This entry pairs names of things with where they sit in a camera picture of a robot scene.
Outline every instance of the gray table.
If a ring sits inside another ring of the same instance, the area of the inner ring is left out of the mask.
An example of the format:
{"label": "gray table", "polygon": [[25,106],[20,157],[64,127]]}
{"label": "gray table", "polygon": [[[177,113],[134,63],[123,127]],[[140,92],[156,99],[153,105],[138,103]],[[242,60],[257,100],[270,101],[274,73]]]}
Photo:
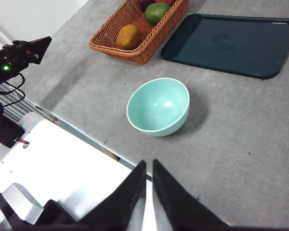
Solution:
{"label": "gray table", "polygon": [[[144,159],[149,172],[158,158],[231,225],[289,227],[289,58],[261,81],[163,61],[164,43],[142,66],[90,50],[121,2],[91,0],[59,30],[42,64],[24,71],[28,98],[119,156]],[[289,17],[289,0],[190,0],[188,13],[197,12]],[[191,96],[187,122],[163,138],[141,134],[125,115],[131,94],[157,77],[181,80]]]}

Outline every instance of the cable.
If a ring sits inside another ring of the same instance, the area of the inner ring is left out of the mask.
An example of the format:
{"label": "cable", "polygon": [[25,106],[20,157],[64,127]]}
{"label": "cable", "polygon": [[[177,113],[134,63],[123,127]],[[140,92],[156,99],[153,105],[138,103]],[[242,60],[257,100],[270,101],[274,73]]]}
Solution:
{"label": "cable", "polygon": [[21,140],[21,139],[17,139],[16,142],[21,142],[21,143],[24,143],[24,144],[30,144],[30,142],[25,141],[25,140]]}
{"label": "cable", "polygon": [[18,73],[18,75],[20,75],[21,76],[21,78],[22,78],[22,82],[21,82],[21,84],[20,85],[18,85],[17,87],[15,87],[14,85],[11,85],[11,84],[9,84],[8,82],[4,82],[4,83],[6,83],[6,84],[8,84],[8,85],[10,85],[10,86],[12,86],[12,87],[14,87],[15,89],[14,90],[11,90],[11,91],[1,91],[0,90],[0,95],[8,95],[8,94],[11,94],[12,92],[14,92],[14,91],[16,91],[16,90],[19,90],[19,88],[25,83],[25,77],[21,74],[21,73]]}
{"label": "cable", "polygon": [[[6,84],[10,85],[11,87],[17,88],[17,87],[15,87],[14,85],[12,85],[12,84],[10,84],[10,83],[8,83],[8,82],[6,82]],[[20,101],[22,101],[22,100],[25,98],[26,94],[25,94],[22,90],[20,90],[20,89],[17,89],[17,90],[20,91],[20,92],[23,94],[22,98],[19,99],[19,100],[17,100],[17,101],[15,101],[15,102],[13,102],[13,103],[6,104],[6,105],[4,105],[3,107],[7,107],[7,106],[13,105],[13,104],[15,104],[15,103],[19,103]]]}

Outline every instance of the red fruit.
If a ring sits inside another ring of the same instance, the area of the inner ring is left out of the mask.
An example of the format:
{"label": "red fruit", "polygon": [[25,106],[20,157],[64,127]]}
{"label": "red fruit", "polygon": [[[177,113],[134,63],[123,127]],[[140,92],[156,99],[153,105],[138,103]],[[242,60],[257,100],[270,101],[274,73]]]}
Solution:
{"label": "red fruit", "polygon": [[145,12],[148,5],[154,3],[154,0],[137,0],[137,5],[140,7],[142,12]]}
{"label": "red fruit", "polygon": [[155,0],[155,2],[159,2],[159,1],[164,1],[168,3],[170,6],[172,6],[175,3],[175,0]]}

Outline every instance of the ceramic bowl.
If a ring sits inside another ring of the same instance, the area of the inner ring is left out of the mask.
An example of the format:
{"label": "ceramic bowl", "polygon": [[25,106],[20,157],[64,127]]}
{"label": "ceramic bowl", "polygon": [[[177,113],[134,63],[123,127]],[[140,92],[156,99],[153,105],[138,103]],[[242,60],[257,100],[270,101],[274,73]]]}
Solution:
{"label": "ceramic bowl", "polygon": [[131,96],[126,116],[137,130],[151,136],[167,136],[178,130],[189,113],[189,92],[173,78],[153,79]]}

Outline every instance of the tray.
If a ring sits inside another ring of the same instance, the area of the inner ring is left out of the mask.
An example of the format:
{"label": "tray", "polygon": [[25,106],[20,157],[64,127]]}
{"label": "tray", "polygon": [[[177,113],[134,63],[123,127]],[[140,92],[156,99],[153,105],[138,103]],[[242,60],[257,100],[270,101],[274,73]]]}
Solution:
{"label": "tray", "polygon": [[161,51],[164,60],[243,76],[276,76],[289,55],[289,18],[187,16]]}

